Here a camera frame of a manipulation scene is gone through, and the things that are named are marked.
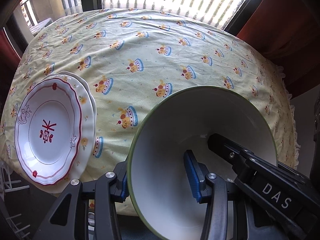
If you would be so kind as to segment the floral bowl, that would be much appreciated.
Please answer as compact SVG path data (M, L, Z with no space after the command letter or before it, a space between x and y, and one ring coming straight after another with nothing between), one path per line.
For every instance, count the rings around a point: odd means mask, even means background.
M199 239L206 204L193 197L183 155L195 158L223 179L235 179L231 164L207 146L217 133L277 165L277 149L263 115L228 89L195 86L171 94L144 118L132 141L128 187L140 219L161 239Z

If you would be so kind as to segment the white plate red pattern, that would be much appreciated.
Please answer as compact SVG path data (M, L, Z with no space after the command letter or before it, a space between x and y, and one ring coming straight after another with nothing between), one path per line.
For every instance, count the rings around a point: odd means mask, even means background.
M82 110L76 91L60 78L37 84L23 99L14 129L18 161L34 182L61 181L78 155Z

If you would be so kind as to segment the white plate yellow flowers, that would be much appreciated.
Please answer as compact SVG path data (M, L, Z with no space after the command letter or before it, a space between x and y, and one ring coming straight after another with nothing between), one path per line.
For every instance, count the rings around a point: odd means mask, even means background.
M81 141L85 141L87 144L80 144L79 152L73 162L73 166L63 180L57 182L55 185L35 184L38 189L50 194L60 194L72 179L79 179L82 182L93 180L93 177L86 170L86 167L90 157L92 156L95 145L95 124L97 119L94 115L93 106L85 87L77 79L71 76L58 75L56 78L60 78L69 83L78 96L86 99L86 102L82 102L80 105L82 109Z

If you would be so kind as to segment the plain white bottom plate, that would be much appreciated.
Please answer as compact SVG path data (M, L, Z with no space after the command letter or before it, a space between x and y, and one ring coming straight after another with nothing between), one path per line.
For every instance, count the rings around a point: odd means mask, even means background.
M47 77L45 77L45 79L48 79L48 78L50 78L52 76L56 77L58 75L71 76L71 77L77 79L85 87L85 89L87 90L87 92L89 94L89 97L90 97L90 100L91 100L91 103L92 103L92 106L93 106L94 115L95 115L95 117L97 117L97 105L96 105L96 102L95 102L95 99L94 99L92 93L89 90L89 85L88 85L87 81L85 79L83 79L82 77L78 76L77 74L74 74L74 73L68 72L68 71L61 71L61 72L58 72L58 73L49 74L49 75L47 75Z

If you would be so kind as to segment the yellow crown-print tablecloth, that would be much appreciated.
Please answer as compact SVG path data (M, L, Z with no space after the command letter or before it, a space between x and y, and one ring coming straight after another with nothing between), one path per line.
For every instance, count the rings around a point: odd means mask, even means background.
M184 88L212 85L239 93L260 111L273 134L277 158L298 165L299 145L291 96L282 68L241 39L211 25L164 11L103 9L68 15L29 42L8 83L1 118L1 160L17 174L14 126L24 97L49 74L85 79L97 106L95 148L83 181L123 161L151 109Z

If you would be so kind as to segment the red curtain right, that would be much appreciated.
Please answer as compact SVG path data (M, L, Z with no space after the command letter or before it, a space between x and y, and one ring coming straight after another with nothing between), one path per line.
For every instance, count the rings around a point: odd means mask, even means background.
M319 0L262 0L237 37L284 68L294 97L319 85Z

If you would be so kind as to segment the red curtain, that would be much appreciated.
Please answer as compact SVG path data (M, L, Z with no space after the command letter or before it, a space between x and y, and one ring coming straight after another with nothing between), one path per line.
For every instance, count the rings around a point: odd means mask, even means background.
M319 0L262 0L237 37L284 68L294 97L319 85Z
M0 46L1 89L8 90L20 62L20 57L13 49L3 29L1 29Z

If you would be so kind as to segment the red curtain left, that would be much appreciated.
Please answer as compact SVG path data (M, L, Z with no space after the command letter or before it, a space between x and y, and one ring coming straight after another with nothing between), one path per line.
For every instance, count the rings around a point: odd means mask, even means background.
M3 29L1 29L0 46L1 89L8 90L20 62L20 57L13 49Z

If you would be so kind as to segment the white air conditioner unit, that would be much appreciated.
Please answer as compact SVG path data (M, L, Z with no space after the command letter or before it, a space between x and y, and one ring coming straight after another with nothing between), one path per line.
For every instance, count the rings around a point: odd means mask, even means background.
M30 31L32 33L33 36L36 36L42 29L44 29L46 26L52 24L52 19L51 18L47 18L43 21L41 21L38 24L33 25L32 27L30 27Z

